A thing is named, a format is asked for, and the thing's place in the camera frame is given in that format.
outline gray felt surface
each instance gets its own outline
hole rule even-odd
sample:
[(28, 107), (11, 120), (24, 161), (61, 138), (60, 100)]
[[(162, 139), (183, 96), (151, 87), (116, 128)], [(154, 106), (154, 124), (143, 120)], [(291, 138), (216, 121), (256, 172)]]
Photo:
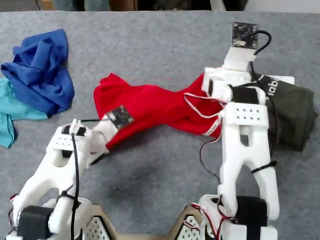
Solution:
[[(68, 70), (75, 87), (72, 109), (44, 121), (15, 121), (19, 137), (0, 148), (0, 232), (8, 232), (8, 197), (34, 173), (56, 128), (73, 118), (95, 118), (93, 90), (115, 73), (134, 85), (156, 84), (179, 90), (204, 67), (220, 66), (231, 44), (233, 21), (260, 24), (273, 42), (256, 60), (257, 72), (296, 77), (315, 92), (320, 108), (320, 15), (252, 12), (8, 12), (0, 13), (0, 62), (12, 61), (12, 47), (23, 38), (64, 28), (69, 42)], [(274, 160), (280, 216), (273, 225), (280, 240), (320, 239), (319, 121), (303, 152), (278, 149)], [(98, 165), (84, 172), (80, 195), (100, 204), (121, 233), (165, 234), (183, 207), (203, 194), (215, 194), (217, 181), (200, 165), (207, 140), (159, 126), (126, 140)], [(218, 171), (221, 142), (204, 151)], [(247, 169), (237, 193), (257, 195)]]

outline blue cloth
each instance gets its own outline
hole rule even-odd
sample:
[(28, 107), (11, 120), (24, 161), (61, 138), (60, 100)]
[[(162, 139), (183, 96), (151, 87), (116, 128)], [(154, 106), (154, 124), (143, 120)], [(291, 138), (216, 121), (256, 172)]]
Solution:
[(37, 109), (20, 102), (15, 98), (11, 83), (6, 78), (0, 78), (0, 145), (10, 148), (16, 136), (13, 120), (47, 119), (47, 115)]
[(13, 62), (1, 65), (16, 99), (48, 115), (71, 107), (74, 86), (67, 69), (68, 41), (63, 29), (30, 36), (13, 47)]

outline teal cloth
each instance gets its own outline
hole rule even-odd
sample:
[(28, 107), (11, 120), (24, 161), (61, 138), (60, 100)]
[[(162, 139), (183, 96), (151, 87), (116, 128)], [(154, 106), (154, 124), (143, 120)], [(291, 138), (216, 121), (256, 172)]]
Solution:
[(15, 98), (11, 83), (0, 78), (0, 145), (10, 148), (16, 139), (13, 120), (43, 120), (48, 116)]

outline black circuit board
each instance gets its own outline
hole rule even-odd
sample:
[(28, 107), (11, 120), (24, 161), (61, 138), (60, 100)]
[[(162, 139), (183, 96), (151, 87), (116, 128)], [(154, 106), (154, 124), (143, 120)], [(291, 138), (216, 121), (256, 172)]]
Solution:
[(232, 24), (232, 46), (257, 49), (258, 48), (258, 34), (249, 36), (251, 33), (258, 30), (257, 24), (233, 22)]
[(127, 109), (121, 105), (106, 114), (115, 127), (120, 130), (134, 121)]

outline red cloth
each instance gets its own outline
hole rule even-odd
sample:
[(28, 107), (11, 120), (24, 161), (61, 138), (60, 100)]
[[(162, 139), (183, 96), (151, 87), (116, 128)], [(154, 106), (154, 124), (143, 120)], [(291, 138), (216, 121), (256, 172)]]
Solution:
[[(107, 148), (110, 150), (131, 135), (160, 124), (197, 135), (204, 134), (217, 118), (199, 116), (184, 100), (184, 93), (206, 97), (201, 91), (202, 80), (203, 74), (189, 87), (173, 92), (156, 85), (132, 86), (113, 73), (103, 78), (93, 92), (99, 118), (123, 105), (134, 119), (117, 133), (107, 144)], [(204, 115), (212, 115), (222, 109), (218, 102), (209, 99), (190, 96), (188, 99)], [(221, 128), (218, 127), (210, 136), (216, 138), (220, 131)]]

